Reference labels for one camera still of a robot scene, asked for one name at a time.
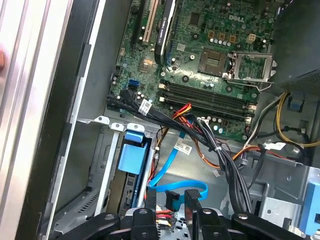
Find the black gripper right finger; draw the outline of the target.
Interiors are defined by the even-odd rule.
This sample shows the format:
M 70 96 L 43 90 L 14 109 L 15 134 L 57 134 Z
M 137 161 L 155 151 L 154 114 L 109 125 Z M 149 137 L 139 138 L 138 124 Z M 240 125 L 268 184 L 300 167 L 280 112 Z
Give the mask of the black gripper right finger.
M 184 217 L 192 240 L 302 240 L 301 236 L 249 212 L 231 219 L 203 208 L 197 189 L 184 191 Z

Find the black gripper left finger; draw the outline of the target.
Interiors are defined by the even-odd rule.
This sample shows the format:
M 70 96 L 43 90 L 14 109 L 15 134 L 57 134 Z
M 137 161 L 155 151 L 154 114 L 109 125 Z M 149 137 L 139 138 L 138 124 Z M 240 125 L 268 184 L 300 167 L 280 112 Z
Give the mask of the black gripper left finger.
M 103 212 L 57 237 L 58 240 L 158 240 L 154 188 L 148 187 L 144 207 L 131 208 L 125 217 Z

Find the bare person hand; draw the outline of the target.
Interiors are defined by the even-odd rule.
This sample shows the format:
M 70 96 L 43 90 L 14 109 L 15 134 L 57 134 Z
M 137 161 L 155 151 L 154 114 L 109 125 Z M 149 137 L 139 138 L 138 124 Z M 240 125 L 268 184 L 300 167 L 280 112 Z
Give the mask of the bare person hand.
M 0 75 L 3 76 L 7 70 L 8 54 L 4 44 L 0 44 Z

